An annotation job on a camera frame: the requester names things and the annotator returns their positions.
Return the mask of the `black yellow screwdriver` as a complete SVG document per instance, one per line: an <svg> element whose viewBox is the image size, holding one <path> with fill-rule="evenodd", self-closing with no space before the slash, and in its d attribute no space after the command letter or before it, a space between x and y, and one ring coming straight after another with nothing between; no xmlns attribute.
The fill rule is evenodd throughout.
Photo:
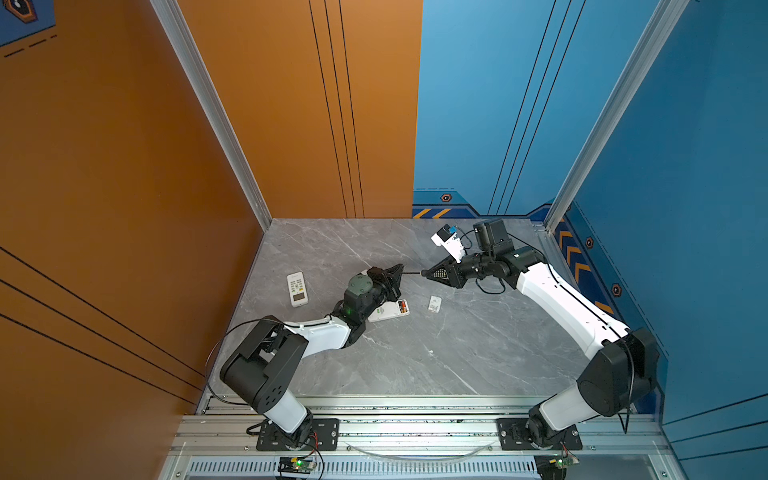
<svg viewBox="0 0 768 480"><path fill-rule="evenodd" d="M404 275L419 275L421 277L431 280L443 280L448 278L448 274L444 268L438 269L425 269L420 271L404 271Z"/></svg>

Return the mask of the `white TCL remote control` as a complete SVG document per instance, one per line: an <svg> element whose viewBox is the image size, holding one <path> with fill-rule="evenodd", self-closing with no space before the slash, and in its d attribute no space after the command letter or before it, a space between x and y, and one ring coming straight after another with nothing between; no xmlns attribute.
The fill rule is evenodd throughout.
<svg viewBox="0 0 768 480"><path fill-rule="evenodd" d="M410 308L405 299L387 301L377 307L368 317L369 322L380 322L408 316Z"/></svg>

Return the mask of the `white battery cover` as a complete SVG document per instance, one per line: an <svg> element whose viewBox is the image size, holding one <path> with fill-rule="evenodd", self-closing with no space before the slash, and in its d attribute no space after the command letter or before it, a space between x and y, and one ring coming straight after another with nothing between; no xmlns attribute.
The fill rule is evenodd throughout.
<svg viewBox="0 0 768 480"><path fill-rule="evenodd" d="M437 296L431 296L428 304L428 310L433 313L438 313L441 309L442 299Z"/></svg>

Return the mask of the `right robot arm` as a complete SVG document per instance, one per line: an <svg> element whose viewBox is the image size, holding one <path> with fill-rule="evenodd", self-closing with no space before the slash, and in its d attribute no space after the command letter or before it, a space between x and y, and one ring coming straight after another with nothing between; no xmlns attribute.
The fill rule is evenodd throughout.
<svg viewBox="0 0 768 480"><path fill-rule="evenodd" d="M470 279L499 280L539 305L588 360L573 385L530 409L525 425L530 443L550 448L563 432L595 417L617 416L627 425L632 404L658 385L660 352L653 334L633 330L591 303L539 248L510 234L503 220L478 222L473 232L479 250L469 254L456 228L442 226L431 240L448 255L422 276L456 289Z"/></svg>

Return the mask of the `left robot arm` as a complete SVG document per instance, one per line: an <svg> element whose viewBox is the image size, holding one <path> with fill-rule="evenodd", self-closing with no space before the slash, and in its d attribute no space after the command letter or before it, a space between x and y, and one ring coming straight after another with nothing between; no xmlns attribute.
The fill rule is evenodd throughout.
<svg viewBox="0 0 768 480"><path fill-rule="evenodd" d="M313 414L289 389L301 361L356 343L371 314L400 299L403 272L399 263L355 275L333 311L314 322L290 325L272 315L257 320L221 366L220 380L270 421L290 448L303 447L314 436Z"/></svg>

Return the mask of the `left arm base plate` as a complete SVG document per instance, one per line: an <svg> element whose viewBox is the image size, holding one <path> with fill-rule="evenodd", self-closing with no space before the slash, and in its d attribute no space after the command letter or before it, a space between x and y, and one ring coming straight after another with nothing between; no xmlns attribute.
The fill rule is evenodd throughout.
<svg viewBox="0 0 768 480"><path fill-rule="evenodd" d="M260 426L258 451L303 451L317 448L321 452L335 451L339 440L338 418L305 419L293 433L286 433L272 421Z"/></svg>

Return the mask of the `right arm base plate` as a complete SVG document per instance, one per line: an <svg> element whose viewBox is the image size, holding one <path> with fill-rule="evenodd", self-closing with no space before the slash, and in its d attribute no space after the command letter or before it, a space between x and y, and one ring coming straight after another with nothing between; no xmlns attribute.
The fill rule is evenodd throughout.
<svg viewBox="0 0 768 480"><path fill-rule="evenodd" d="M529 418L499 418L496 420L501 448L513 450L579 451L583 443L575 425L554 431L545 423Z"/></svg>

